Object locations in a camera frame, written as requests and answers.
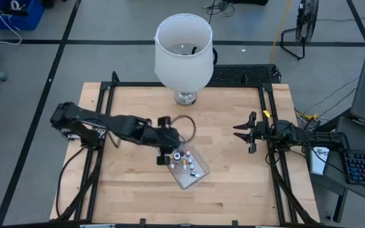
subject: fan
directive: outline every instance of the fan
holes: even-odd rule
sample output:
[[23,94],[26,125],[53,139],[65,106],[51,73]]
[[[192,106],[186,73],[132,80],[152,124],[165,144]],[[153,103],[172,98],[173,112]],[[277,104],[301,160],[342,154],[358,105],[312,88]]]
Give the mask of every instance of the fan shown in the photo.
[[[297,27],[285,30],[281,33],[280,46],[285,51],[296,57],[298,60],[301,60],[305,57],[305,45],[309,41],[311,41],[312,35],[314,34],[318,7],[319,0],[301,0],[298,8]],[[296,42],[300,42],[302,45],[302,57],[299,57],[298,55],[284,47],[284,34],[293,31],[296,32]]]

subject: yellow tag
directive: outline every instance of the yellow tag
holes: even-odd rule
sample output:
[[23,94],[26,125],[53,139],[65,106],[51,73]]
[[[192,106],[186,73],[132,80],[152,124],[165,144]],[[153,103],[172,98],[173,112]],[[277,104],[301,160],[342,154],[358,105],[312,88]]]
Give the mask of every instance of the yellow tag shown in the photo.
[[263,113],[266,115],[267,118],[270,118],[270,113],[267,110],[264,110]]

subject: white lampshade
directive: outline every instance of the white lampshade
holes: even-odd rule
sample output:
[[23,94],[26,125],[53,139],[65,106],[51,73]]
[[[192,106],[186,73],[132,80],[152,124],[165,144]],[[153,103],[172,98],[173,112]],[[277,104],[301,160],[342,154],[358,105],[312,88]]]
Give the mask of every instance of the white lampshade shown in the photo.
[[[178,14],[165,19],[157,28],[155,73],[167,87],[180,92],[196,92],[204,88],[213,72],[212,29],[203,18]],[[182,55],[169,48],[190,45],[196,54]]]

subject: lamp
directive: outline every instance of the lamp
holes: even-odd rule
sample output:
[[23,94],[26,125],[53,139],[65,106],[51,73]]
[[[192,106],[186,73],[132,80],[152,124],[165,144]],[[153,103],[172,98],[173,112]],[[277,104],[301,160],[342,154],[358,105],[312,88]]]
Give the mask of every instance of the lamp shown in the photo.
[[[187,47],[190,47],[189,54],[178,51]],[[162,84],[176,90],[174,99],[178,104],[192,105],[196,92],[208,84],[214,72],[212,51],[212,29],[199,16],[178,14],[158,26],[155,73]]]

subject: fan stand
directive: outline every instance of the fan stand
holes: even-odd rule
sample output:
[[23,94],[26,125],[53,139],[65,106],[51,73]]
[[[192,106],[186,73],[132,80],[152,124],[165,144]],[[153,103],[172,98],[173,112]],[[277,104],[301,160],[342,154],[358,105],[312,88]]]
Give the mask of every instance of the fan stand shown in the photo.
[[302,57],[297,56],[295,53],[293,53],[292,51],[288,50],[287,48],[284,47],[284,34],[288,33],[288,32],[293,32],[295,31],[297,28],[292,28],[292,29],[288,29],[288,30],[284,30],[281,33],[281,44],[280,46],[288,53],[290,53],[292,56],[296,57],[298,60],[301,60],[303,58],[305,58],[305,38],[302,38],[301,44],[302,44]]

